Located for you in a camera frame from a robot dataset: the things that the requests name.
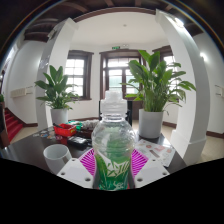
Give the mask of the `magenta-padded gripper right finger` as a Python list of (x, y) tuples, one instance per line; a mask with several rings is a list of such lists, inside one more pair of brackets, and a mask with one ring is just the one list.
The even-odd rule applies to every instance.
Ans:
[(169, 175), (160, 161), (154, 157), (148, 158), (137, 149), (132, 152), (131, 173), (136, 188), (141, 188)]

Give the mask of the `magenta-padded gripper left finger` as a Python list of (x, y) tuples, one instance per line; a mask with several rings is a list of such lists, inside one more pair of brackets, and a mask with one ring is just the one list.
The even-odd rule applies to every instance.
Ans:
[(94, 150), (89, 149), (79, 158), (71, 158), (58, 176), (84, 188), (92, 188), (96, 175)]

